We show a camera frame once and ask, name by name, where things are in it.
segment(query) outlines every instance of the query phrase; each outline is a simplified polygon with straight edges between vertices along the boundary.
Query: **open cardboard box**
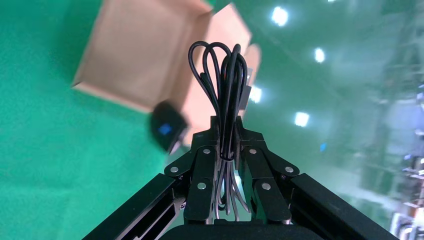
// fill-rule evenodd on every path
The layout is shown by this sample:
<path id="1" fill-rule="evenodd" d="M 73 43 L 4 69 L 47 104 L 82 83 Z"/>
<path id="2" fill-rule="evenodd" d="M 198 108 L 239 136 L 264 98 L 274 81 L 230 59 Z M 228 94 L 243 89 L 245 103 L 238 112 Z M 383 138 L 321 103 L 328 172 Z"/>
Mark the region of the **open cardboard box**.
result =
<path id="1" fill-rule="evenodd" d="M 209 129 L 215 115 L 190 70 L 190 45 L 201 40 L 232 49 L 240 44 L 252 85 L 261 52 L 249 46 L 251 36 L 232 4 L 213 14 L 202 0 L 105 0 L 73 87 L 142 112 L 168 99 L 190 125 L 184 140 L 190 144 L 193 133 Z M 194 53 L 199 72 L 202 54 L 201 47 Z M 222 62 L 225 53 L 216 54 Z"/>

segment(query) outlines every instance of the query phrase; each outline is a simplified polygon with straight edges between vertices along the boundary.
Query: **black cable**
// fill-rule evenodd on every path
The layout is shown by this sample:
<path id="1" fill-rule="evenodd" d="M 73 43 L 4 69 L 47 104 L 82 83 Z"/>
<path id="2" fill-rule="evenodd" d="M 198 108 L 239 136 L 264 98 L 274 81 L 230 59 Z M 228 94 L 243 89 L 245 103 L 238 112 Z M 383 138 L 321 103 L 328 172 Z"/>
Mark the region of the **black cable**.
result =
<path id="1" fill-rule="evenodd" d="M 195 48 L 202 46 L 204 52 L 202 55 L 203 72 L 198 73 L 193 61 Z M 222 49 L 226 56 L 221 66 L 219 66 L 217 55 L 214 48 Z M 237 182 L 234 176 L 234 137 L 235 122 L 239 114 L 239 104 L 242 97 L 244 87 L 247 83 L 248 68 L 245 59 L 240 54 L 241 46 L 236 44 L 232 51 L 221 42 L 213 42 L 208 44 L 204 41 L 193 43 L 188 50 L 188 63 L 193 72 L 194 77 L 200 84 L 203 91 L 209 98 L 215 110 L 218 120 L 219 129 L 219 157 L 217 163 L 216 179 L 215 179 L 215 198 L 214 212 L 217 219 L 220 218 L 219 211 L 225 210 L 226 214 L 230 214 L 230 203 L 238 221 L 239 213 L 235 204 L 235 199 L 241 202 L 241 205 L 248 212 L 249 208 L 243 201 Z M 213 62 L 213 70 L 216 77 L 216 91 L 214 89 L 211 74 L 208 68 L 208 56 L 211 56 Z M 221 189 L 224 187 L 224 194 L 221 196 Z"/>

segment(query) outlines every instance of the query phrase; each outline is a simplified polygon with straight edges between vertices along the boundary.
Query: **ceiling light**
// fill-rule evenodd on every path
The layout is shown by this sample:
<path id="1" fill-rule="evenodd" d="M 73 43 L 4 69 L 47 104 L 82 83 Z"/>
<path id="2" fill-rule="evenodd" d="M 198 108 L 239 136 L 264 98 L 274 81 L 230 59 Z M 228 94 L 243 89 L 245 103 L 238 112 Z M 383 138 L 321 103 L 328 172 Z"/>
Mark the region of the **ceiling light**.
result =
<path id="1" fill-rule="evenodd" d="M 326 54 L 321 48 L 315 48 L 315 61 L 322 63 L 326 60 Z"/>
<path id="2" fill-rule="evenodd" d="M 252 89 L 250 90 L 249 98 L 254 103 L 257 104 L 261 101 L 261 97 L 262 97 L 262 89 L 256 86 L 252 86 Z"/>
<path id="3" fill-rule="evenodd" d="M 289 14 L 283 8 L 277 6 L 272 12 L 272 21 L 277 24 L 279 27 L 286 25 L 287 20 L 289 19 Z"/>
<path id="4" fill-rule="evenodd" d="M 296 118 L 294 124 L 299 127 L 305 127 L 308 124 L 309 114 L 304 112 L 296 112 Z"/>

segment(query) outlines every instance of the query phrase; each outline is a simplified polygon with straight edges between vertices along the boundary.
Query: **black plastic part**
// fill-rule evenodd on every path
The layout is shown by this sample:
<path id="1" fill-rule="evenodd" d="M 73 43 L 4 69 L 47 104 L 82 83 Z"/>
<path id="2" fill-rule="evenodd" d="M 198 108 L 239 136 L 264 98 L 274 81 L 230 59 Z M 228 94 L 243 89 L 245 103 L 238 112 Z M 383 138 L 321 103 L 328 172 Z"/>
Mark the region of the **black plastic part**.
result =
<path id="1" fill-rule="evenodd" d="M 260 225 L 235 222 L 215 225 L 181 225 L 160 240 L 323 240 L 313 231 L 295 225 Z"/>
<path id="2" fill-rule="evenodd" d="M 214 196 L 214 169 L 217 160 L 215 146 L 197 150 L 191 186 L 184 211 L 185 224 L 210 224 Z"/>
<path id="3" fill-rule="evenodd" d="M 239 170 L 252 219 L 266 224 L 289 224 L 291 214 L 260 148 L 245 147 Z"/>
<path id="4" fill-rule="evenodd" d="M 291 179 L 296 224 L 328 240 L 397 240 L 377 223 L 303 173 Z"/>
<path id="5" fill-rule="evenodd" d="M 167 101 L 159 103 L 150 117 L 150 131 L 162 149 L 170 153 L 186 132 L 184 117 Z"/>
<path id="6" fill-rule="evenodd" d="M 270 189 L 263 188 L 268 184 Z M 271 179 L 260 179 L 254 185 L 257 213 L 256 219 L 261 219 L 265 224 L 289 224 L 292 214 L 289 211 L 276 182 Z"/>
<path id="7" fill-rule="evenodd" d="M 239 110 L 246 110 L 246 107 L 248 106 L 249 101 L 249 95 L 251 94 L 252 87 L 251 86 L 244 86 L 243 92 L 241 93 L 240 103 L 239 103 Z"/>

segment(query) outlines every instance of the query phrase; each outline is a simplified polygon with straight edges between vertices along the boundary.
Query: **black device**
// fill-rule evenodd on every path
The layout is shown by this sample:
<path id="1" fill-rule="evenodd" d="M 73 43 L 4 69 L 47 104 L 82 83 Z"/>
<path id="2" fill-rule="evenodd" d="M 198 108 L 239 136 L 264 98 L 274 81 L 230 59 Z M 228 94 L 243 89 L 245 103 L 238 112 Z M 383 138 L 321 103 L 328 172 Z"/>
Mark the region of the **black device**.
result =
<path id="1" fill-rule="evenodd" d="M 212 224 L 217 118 L 193 135 L 191 150 L 168 165 L 84 240 L 396 240 L 397 238 L 267 148 L 236 120 L 234 158 L 251 222 Z M 184 225 L 160 237 L 185 204 Z"/>
<path id="2" fill-rule="evenodd" d="M 205 49 L 204 72 L 199 74 L 193 54 L 200 46 Z M 213 48 L 227 54 L 221 68 Z M 217 91 L 209 74 L 208 55 L 214 63 Z M 210 129 L 195 133 L 190 151 L 169 164 L 164 174 L 156 175 L 84 240 L 397 239 L 271 152 L 261 133 L 243 127 L 238 112 L 248 96 L 249 71 L 240 45 L 230 51 L 220 42 L 195 42 L 188 50 L 188 63 L 215 110 Z M 162 102 L 151 121 L 153 136 L 169 152 L 184 132 L 184 118 Z M 246 202 L 234 170 L 238 170 Z M 239 221 L 236 200 L 251 213 L 251 221 Z M 221 211 L 230 213 L 230 204 L 235 222 L 219 219 Z M 184 207 L 184 225 L 165 233 Z"/>
<path id="3" fill-rule="evenodd" d="M 150 117 L 150 132 L 168 154 L 180 146 L 186 131 L 186 120 L 170 102 L 162 101 L 154 108 Z"/>

